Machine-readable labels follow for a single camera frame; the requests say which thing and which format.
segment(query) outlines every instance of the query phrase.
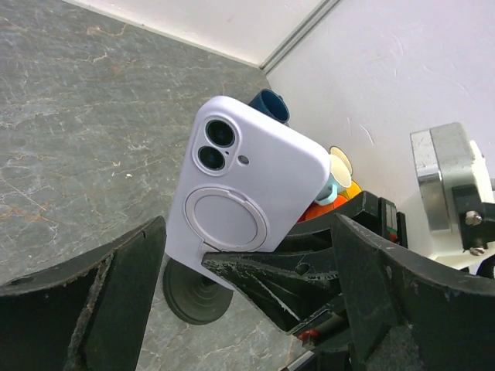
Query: marble surface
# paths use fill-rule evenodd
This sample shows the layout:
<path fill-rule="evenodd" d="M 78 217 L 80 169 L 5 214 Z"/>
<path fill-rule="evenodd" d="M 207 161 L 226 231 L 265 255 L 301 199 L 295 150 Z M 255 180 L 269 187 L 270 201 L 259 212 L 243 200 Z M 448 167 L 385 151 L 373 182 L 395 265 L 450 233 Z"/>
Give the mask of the marble surface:
<path fill-rule="evenodd" d="M 59 0 L 0 3 L 0 283 L 167 216 L 199 106 L 262 72 Z M 189 326 L 159 284 L 138 370 L 277 370 L 298 345 L 239 295 Z"/>

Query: smartphone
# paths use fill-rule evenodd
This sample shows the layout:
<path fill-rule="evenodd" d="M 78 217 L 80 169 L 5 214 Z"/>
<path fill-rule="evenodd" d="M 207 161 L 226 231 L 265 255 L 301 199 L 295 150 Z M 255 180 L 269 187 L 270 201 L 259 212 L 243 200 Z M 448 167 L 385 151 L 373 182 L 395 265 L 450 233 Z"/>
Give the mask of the smartphone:
<path fill-rule="evenodd" d="M 277 248 L 329 178 L 321 145 L 230 97 L 196 115 L 167 220 L 165 252 L 201 265 L 206 252 Z"/>

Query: camera lens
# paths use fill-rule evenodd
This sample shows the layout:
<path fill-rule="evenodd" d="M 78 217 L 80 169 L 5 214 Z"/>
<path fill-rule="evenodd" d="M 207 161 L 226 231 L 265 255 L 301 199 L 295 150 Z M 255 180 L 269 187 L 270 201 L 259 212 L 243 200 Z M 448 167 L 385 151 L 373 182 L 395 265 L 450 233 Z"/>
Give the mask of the camera lens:
<path fill-rule="evenodd" d="M 220 147 L 229 147 L 234 143 L 234 131 L 223 121 L 211 121 L 207 125 L 208 138 Z"/>
<path fill-rule="evenodd" d="M 213 147 L 202 147 L 198 156 L 201 163 L 211 170 L 221 170 L 225 166 L 225 159 L 217 149 Z"/>

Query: magnetic ring holder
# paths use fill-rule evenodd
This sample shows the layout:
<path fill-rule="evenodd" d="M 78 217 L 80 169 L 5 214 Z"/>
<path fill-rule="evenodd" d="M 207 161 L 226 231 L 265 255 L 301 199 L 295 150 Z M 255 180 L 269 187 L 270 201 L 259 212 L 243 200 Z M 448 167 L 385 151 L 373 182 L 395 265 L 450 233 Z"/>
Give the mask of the magnetic ring holder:
<path fill-rule="evenodd" d="M 208 187 L 192 192 L 185 204 L 186 218 L 204 242 L 218 250 L 257 250 L 266 240 L 265 218 L 242 195 Z"/>

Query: black mechanical part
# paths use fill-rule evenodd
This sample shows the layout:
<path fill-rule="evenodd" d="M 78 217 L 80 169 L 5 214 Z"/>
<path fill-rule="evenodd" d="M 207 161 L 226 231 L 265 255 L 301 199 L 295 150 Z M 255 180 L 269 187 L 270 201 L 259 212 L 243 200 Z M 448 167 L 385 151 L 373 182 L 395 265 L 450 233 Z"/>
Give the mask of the black mechanical part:
<path fill-rule="evenodd" d="M 134 371 L 166 240 L 155 218 L 0 287 L 2 371 Z"/>
<path fill-rule="evenodd" d="M 356 359 L 366 369 L 495 368 L 494 281 L 400 248 L 345 216 L 332 229 Z"/>
<path fill-rule="evenodd" d="M 482 203 L 475 185 L 452 188 L 457 223 L 464 250 L 472 247 L 485 247 L 495 241 L 495 204 Z M 466 214 L 475 213 L 478 223 L 468 223 Z"/>
<path fill-rule="evenodd" d="M 476 275 L 495 280 L 495 255 L 483 260 Z"/>
<path fill-rule="evenodd" d="M 234 292 L 170 259 L 163 273 L 163 294 L 174 315 L 191 325 L 207 325 L 230 306 Z"/>
<path fill-rule="evenodd" d="M 203 266 L 301 339 L 314 362 L 342 353 L 353 371 L 493 369 L 495 282 L 407 250 L 403 214 L 391 238 L 384 210 L 394 213 L 363 192 L 296 225 L 274 253 L 206 254 Z M 466 351 L 473 341 L 483 345 Z"/>

